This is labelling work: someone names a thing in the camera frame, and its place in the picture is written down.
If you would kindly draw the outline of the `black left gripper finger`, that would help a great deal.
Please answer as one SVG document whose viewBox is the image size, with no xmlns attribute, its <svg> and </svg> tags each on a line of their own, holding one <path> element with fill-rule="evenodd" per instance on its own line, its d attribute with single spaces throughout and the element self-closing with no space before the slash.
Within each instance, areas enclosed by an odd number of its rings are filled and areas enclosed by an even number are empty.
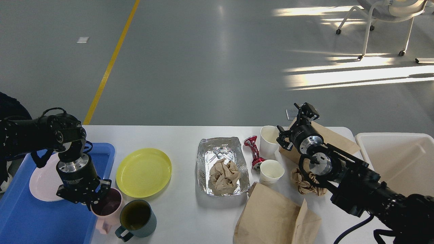
<svg viewBox="0 0 434 244">
<path fill-rule="evenodd" d="M 98 190 L 96 191 L 96 204 L 104 200 L 107 193 L 110 191 L 111 184 L 112 184 L 111 179 L 99 180 L 99 186 L 97 187 Z"/>
<path fill-rule="evenodd" d="M 58 188 L 56 195 L 74 204 L 81 203 L 88 208 L 88 211 L 91 211 L 91 198 L 90 193 L 87 191 Z"/>
</svg>

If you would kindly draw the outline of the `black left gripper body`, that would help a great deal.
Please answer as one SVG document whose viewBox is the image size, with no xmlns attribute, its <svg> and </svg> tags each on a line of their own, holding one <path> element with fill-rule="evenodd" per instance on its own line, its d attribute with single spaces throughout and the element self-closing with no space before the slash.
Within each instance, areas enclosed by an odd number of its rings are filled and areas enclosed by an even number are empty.
<svg viewBox="0 0 434 244">
<path fill-rule="evenodd" d="M 59 162 L 56 170 L 63 185 L 59 188 L 87 191 L 91 200 L 96 200 L 96 191 L 99 186 L 99 176 L 96 173 L 92 158 L 82 153 L 77 159 L 70 161 L 66 153 L 59 153 Z"/>
</svg>

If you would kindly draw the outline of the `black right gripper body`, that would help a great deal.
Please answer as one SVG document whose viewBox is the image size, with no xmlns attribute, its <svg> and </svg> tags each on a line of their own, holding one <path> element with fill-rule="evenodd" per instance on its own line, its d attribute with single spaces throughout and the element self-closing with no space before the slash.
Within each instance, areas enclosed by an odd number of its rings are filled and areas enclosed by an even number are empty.
<svg viewBox="0 0 434 244">
<path fill-rule="evenodd" d="M 316 136 L 316 129 L 311 125 L 301 125 L 292 127 L 286 131 L 289 138 L 289 144 L 285 147 L 287 151 L 294 148 L 297 151 L 308 151 L 309 147 L 316 143 L 315 140 L 309 139 Z"/>
</svg>

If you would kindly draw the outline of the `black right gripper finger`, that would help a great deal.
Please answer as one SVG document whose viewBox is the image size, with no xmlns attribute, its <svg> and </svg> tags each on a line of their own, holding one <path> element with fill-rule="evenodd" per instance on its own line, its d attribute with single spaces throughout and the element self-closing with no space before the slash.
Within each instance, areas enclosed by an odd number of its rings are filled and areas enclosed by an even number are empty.
<svg viewBox="0 0 434 244">
<path fill-rule="evenodd" d="M 278 144 L 287 151 L 292 151 L 294 144 L 292 139 L 292 133 L 294 129 L 294 125 L 290 126 L 288 130 L 285 130 L 284 127 L 277 125 L 276 128 L 278 129 L 278 137 L 276 138 L 276 141 Z"/>
<path fill-rule="evenodd" d="M 298 110 L 298 114 L 294 123 L 296 126 L 310 125 L 312 121 L 317 120 L 320 116 L 315 107 L 307 102 L 302 105 L 294 103 L 294 106 Z"/>
</svg>

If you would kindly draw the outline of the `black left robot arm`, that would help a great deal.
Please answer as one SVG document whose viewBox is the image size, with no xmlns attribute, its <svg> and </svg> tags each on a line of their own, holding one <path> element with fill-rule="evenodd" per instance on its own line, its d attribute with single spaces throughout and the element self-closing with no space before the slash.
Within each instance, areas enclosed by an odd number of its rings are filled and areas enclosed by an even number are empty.
<svg viewBox="0 0 434 244">
<path fill-rule="evenodd" d="M 57 152 L 56 172 L 62 184 L 56 194 L 91 209 L 107 197 L 112 184 L 110 179 L 97 175 L 89 155 L 92 149 L 81 122 L 64 109 L 56 115 L 44 111 L 33 120 L 4 118 L 1 120 L 1 181 L 8 177 L 8 161 L 30 154 L 37 168 L 43 168 Z"/>
</svg>

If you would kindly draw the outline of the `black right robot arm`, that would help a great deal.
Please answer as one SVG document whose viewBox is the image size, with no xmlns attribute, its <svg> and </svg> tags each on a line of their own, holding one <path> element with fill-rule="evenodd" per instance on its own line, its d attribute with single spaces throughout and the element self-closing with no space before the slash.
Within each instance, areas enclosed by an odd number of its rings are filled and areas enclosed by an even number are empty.
<svg viewBox="0 0 434 244">
<path fill-rule="evenodd" d="M 347 229 L 335 243 L 366 225 L 374 217 L 388 229 L 375 229 L 374 239 L 384 244 L 383 236 L 394 237 L 394 244 L 432 244 L 434 242 L 434 204 L 432 196 L 412 194 L 403 196 L 391 190 L 369 164 L 357 157 L 325 143 L 313 127 L 319 113 L 305 102 L 294 104 L 298 113 L 289 129 L 278 125 L 278 144 L 287 151 L 300 154 L 298 168 L 303 178 L 314 187 L 325 188 L 332 193 L 333 204 L 346 213 L 369 217 Z"/>
</svg>

